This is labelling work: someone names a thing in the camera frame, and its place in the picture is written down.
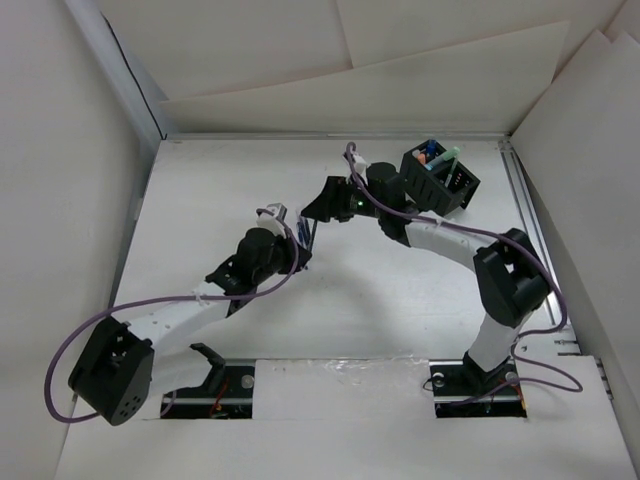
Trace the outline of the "green grey pen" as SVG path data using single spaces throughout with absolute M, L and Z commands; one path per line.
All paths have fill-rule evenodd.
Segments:
M 452 160 L 451 168 L 450 168 L 450 170 L 449 170 L 448 176 L 447 176 L 446 181 L 445 181 L 445 183 L 444 183 L 444 185 L 445 185 L 445 187 L 446 187 L 446 188 L 449 188 L 449 186 L 450 186 L 450 184 L 451 184 L 451 181 L 452 181 L 452 179 L 453 179 L 454 173 L 455 173 L 455 171 L 456 171 L 456 169 L 457 169 L 458 162 L 459 162 L 459 158 L 456 156 L 456 157 Z

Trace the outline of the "light blue cap marker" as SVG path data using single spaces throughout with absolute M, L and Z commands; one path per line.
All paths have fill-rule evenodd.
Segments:
M 436 157 L 433 160 L 431 160 L 430 162 L 428 162 L 425 165 L 425 168 L 427 170 L 433 170 L 435 167 L 439 166 L 440 164 L 444 163 L 445 159 L 443 157 Z

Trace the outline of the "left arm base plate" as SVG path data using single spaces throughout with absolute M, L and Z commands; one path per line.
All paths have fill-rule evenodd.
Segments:
M 166 393 L 160 406 L 161 419 L 249 420 L 253 416 L 254 360 L 227 364 L 223 379 L 212 393 L 204 386 Z

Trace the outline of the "blue cap clear marker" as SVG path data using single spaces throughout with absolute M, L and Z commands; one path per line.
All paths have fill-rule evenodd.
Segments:
M 426 144 L 425 153 L 430 158 L 434 158 L 436 156 L 437 151 L 437 142 L 435 140 L 429 140 Z

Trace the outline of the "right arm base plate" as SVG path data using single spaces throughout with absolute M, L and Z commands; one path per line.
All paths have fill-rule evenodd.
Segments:
M 434 360 L 423 389 L 433 394 L 437 418 L 526 418 L 520 385 L 510 383 L 516 378 L 511 360 L 489 374 L 462 360 Z

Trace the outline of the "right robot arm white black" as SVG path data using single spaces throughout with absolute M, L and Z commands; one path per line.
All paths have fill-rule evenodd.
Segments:
M 419 221 L 415 217 L 421 209 L 409 199 L 404 184 L 395 167 L 385 162 L 369 166 L 366 177 L 358 181 L 329 176 L 301 214 L 323 223 L 374 217 L 390 239 L 469 269 L 475 275 L 485 316 L 463 356 L 461 377 L 473 395 L 486 393 L 504 371 L 523 324 L 551 293 L 550 285 L 523 231 L 512 228 L 490 243 L 477 234 L 447 228 L 439 216 Z

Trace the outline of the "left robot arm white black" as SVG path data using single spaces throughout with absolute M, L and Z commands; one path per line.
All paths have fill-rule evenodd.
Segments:
M 224 358 L 202 342 L 190 344 L 197 356 L 188 360 L 174 356 L 173 349 L 234 315 L 259 296 L 266 280 L 299 272 L 311 257 L 288 234 L 249 229 L 236 252 L 205 276 L 191 299 L 166 302 L 127 323 L 111 315 L 101 319 L 71 371 L 69 387 L 112 426 L 131 420 L 155 394 L 185 388 L 205 397 L 217 394 L 226 380 Z

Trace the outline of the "green cap clear marker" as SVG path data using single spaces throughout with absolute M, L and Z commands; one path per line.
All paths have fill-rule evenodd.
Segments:
M 445 152 L 443 152 L 442 154 L 440 154 L 438 157 L 436 157 L 434 159 L 434 162 L 439 165 L 443 162 L 447 162 L 450 161 L 452 159 L 455 159 L 460 153 L 460 149 L 458 147 L 453 147 L 449 150 L 446 150 Z

